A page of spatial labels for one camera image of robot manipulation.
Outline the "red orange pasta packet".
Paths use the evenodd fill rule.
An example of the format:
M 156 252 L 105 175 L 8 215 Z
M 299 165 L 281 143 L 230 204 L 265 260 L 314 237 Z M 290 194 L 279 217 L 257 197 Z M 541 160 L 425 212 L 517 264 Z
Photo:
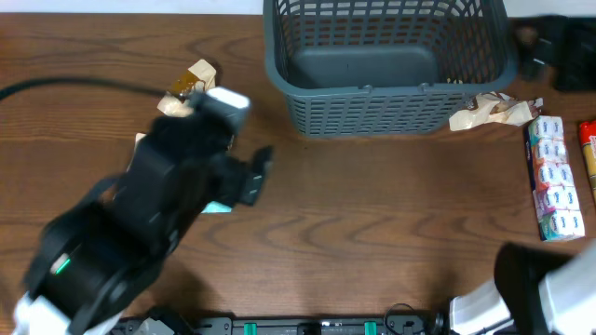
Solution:
M 587 121 L 579 125 L 579 141 L 584 156 L 586 170 L 589 176 L 589 185 L 593 198 L 596 198 L 596 158 L 595 158 L 595 136 L 596 122 Z

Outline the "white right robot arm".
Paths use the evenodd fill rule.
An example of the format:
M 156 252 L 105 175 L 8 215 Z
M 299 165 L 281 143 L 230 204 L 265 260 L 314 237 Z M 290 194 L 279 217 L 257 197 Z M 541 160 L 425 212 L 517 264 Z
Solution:
M 562 92 L 595 88 L 595 19 L 538 16 L 513 24 L 518 72 L 536 80 L 548 67 Z M 595 247 L 572 256 L 507 243 L 494 276 L 451 300 L 435 321 L 438 334 L 592 334 L 595 331 Z

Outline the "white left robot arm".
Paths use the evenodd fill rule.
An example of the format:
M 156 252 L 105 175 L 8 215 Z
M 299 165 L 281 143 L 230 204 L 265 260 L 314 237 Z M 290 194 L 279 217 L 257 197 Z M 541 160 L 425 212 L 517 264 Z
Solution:
M 188 115 L 154 120 L 121 175 L 46 226 L 14 310 L 16 333 L 109 332 L 201 213 L 257 201 L 272 148 L 248 162 L 230 154 L 251 101 L 216 87 L 188 103 Z

